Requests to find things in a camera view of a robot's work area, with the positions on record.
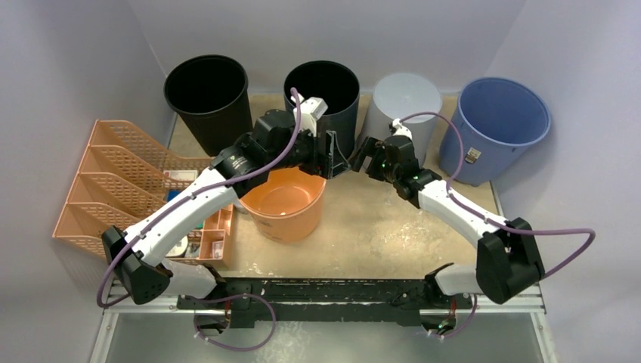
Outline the white grey cylindrical bin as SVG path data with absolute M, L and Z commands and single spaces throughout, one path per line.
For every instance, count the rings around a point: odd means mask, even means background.
M 356 145 L 368 136 L 383 140 L 391 135 L 389 125 L 414 113 L 438 113 L 442 107 L 441 92 L 426 77 L 414 73 L 391 73 L 381 78 L 373 88 Z M 416 116 L 404 122 L 413 137 L 416 158 L 420 165 L 426 160 L 429 142 L 436 126 L 434 116 Z

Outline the orange capybara plastic bucket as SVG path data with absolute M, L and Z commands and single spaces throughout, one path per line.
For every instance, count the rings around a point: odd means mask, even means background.
M 296 242 L 319 225 L 327 180 L 298 168 L 269 173 L 268 180 L 240 198 L 257 229 L 277 242 Z

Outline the blue plastic bucket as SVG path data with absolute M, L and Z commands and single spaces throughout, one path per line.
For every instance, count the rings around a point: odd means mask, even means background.
M 463 162 L 456 180 L 478 186 L 506 171 L 549 132 L 551 115 L 542 99 L 524 85 L 499 77 L 468 83 L 457 100 L 438 152 L 438 165 L 452 175 Z

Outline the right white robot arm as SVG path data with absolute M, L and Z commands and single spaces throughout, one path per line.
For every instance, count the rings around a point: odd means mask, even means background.
M 488 222 L 493 213 L 476 217 L 465 211 L 457 205 L 463 196 L 447 189 L 438 173 L 421 167 L 413 152 L 407 136 L 383 141 L 368 137 L 350 164 L 356 172 L 364 166 L 370 178 L 392 184 L 401 199 L 439 217 L 475 248 L 474 264 L 448 263 L 427 274 L 424 297 L 429 305 L 441 308 L 463 293 L 480 293 L 503 304 L 544 277 L 534 236 L 514 233 L 515 228 L 531 230 L 524 219 L 494 226 Z

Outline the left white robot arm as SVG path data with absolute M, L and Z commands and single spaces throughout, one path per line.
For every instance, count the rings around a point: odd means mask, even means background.
M 117 276 L 137 305 L 177 293 L 217 309 L 225 289 L 217 284 L 214 269 L 174 262 L 167 253 L 207 217 L 264 184 L 272 169 L 298 167 L 325 179 L 347 171 L 336 133 L 317 130 L 326 110 L 307 100 L 292 113 L 267 112 L 177 197 L 126 230 L 109 227 L 101 236 L 110 263 L 106 274 Z

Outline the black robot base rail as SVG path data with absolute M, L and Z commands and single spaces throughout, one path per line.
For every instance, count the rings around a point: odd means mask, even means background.
M 435 329 L 470 296 L 445 296 L 430 279 L 225 278 L 207 297 L 180 296 L 178 309 L 228 312 L 232 328 L 257 321 L 392 322 Z

